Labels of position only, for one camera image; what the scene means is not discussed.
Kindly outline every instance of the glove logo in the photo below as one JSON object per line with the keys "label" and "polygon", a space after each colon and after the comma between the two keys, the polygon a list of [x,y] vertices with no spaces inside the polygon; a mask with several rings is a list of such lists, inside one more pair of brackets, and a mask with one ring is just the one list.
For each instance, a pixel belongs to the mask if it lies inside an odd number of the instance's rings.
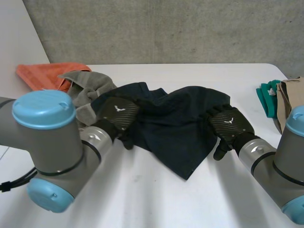
{"label": "glove logo", "polygon": [[115,107],[115,109],[116,109],[117,112],[120,112],[120,111],[124,111],[124,110],[125,110],[125,108],[120,109],[120,108],[118,108],[116,105],[114,105],[114,107]]}
{"label": "glove logo", "polygon": [[229,121],[224,121],[224,123],[231,123],[231,124],[232,124],[232,122],[233,122],[233,118]]}

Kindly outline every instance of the navy shirt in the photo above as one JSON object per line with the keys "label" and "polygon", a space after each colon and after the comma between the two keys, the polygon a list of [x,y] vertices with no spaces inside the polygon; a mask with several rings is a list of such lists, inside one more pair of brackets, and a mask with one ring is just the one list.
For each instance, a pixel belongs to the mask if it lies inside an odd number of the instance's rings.
{"label": "navy shirt", "polygon": [[141,107],[130,128],[135,145],[151,151],[173,172],[188,179],[216,144],[204,118],[216,105],[230,103],[222,92],[200,86],[188,86],[167,94],[163,89],[149,91],[144,82],[125,85],[99,96],[91,103],[98,115],[105,100],[126,96]]}

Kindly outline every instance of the green cloth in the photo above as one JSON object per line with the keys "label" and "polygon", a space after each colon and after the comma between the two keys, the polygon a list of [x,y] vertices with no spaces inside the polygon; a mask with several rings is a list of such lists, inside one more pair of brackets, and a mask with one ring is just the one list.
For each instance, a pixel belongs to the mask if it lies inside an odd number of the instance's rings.
{"label": "green cloth", "polygon": [[262,83],[260,88],[256,89],[256,94],[260,100],[262,107],[269,118],[277,119],[277,97],[276,97],[276,84],[280,83],[279,80],[273,80]]}

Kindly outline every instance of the white wall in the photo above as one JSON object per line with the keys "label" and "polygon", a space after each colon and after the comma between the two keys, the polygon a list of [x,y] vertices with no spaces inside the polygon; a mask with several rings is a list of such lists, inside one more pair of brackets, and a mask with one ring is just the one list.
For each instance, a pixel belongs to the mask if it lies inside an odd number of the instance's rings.
{"label": "white wall", "polygon": [[22,0],[0,0],[0,96],[17,98],[30,88],[18,64],[49,63]]}

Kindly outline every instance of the orange towel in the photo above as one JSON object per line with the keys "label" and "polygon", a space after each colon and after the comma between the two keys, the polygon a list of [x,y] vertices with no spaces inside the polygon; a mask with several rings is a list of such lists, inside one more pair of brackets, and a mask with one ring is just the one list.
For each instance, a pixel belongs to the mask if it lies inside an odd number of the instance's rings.
{"label": "orange towel", "polygon": [[16,73],[32,90],[55,89],[67,92],[71,82],[58,76],[73,70],[91,71],[81,63],[18,65]]}

